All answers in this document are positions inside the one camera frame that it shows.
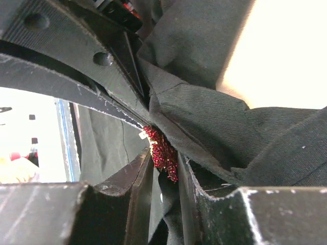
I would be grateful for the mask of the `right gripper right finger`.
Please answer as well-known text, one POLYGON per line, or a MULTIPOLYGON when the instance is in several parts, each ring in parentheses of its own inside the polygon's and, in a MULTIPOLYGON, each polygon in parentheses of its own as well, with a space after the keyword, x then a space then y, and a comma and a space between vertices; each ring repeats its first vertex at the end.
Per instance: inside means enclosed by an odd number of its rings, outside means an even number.
POLYGON ((237 188, 178 160, 185 244, 326 244, 326 188, 237 188))

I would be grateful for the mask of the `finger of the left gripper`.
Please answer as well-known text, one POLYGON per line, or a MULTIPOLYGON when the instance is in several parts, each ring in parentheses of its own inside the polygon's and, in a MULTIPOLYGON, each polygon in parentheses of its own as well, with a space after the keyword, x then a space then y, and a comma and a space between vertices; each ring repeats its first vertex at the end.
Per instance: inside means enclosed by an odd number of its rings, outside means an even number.
POLYGON ((94 92, 71 78, 13 55, 1 53, 1 87, 63 99, 120 119, 142 129, 144 123, 113 98, 94 92))

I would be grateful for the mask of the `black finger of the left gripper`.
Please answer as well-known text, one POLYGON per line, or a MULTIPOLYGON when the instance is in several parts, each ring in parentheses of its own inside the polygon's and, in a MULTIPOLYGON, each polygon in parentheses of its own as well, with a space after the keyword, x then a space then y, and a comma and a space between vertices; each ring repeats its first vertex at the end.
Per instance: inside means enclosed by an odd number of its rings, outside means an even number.
POLYGON ((67 76, 148 120, 140 45, 90 1, 1 1, 1 53, 67 76))

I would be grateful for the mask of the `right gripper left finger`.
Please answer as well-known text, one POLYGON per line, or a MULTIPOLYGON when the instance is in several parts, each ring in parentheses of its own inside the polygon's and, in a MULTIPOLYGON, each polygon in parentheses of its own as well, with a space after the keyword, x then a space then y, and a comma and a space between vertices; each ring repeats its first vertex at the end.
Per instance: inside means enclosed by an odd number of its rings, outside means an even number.
POLYGON ((149 148, 104 182, 1 186, 1 244, 147 244, 149 148))

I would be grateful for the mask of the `black button shirt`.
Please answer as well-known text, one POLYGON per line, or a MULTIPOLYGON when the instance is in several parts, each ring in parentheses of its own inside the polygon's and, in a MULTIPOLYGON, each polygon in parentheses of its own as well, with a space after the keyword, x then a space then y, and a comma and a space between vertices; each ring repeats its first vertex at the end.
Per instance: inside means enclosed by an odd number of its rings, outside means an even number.
MULTIPOLYGON (((326 1, 133 1, 150 117, 223 183, 326 188, 326 1)), ((152 244, 183 244, 155 173, 152 244)))

